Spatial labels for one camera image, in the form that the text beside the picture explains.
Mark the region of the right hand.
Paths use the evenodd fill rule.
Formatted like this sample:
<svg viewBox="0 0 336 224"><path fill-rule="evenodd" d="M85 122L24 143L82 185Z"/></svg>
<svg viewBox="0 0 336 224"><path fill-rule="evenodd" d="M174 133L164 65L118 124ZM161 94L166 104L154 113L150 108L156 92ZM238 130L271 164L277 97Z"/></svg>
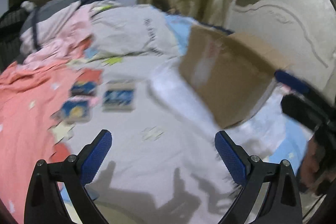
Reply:
<svg viewBox="0 0 336 224"><path fill-rule="evenodd" d="M319 162L316 158L318 148L319 145L315 141L315 136L312 136L307 143L306 153L298 170L298 182L300 186L303 186L303 192L310 191L316 196L321 195L318 187L323 181L327 180L327 173L319 171Z"/></svg>

